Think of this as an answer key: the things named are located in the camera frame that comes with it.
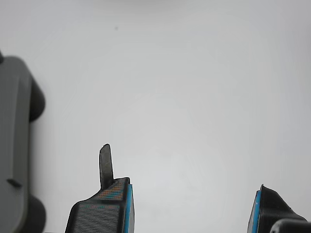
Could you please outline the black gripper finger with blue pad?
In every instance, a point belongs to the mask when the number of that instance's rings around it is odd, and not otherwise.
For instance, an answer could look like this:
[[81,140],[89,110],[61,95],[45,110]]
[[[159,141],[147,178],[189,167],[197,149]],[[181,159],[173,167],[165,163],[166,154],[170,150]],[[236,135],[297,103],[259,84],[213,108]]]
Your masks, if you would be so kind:
[[73,205],[67,233],[134,233],[135,209],[130,178],[115,179],[111,148],[105,144],[99,153],[100,190]]
[[256,192],[247,231],[306,233],[308,221],[295,213],[276,191],[262,185]]

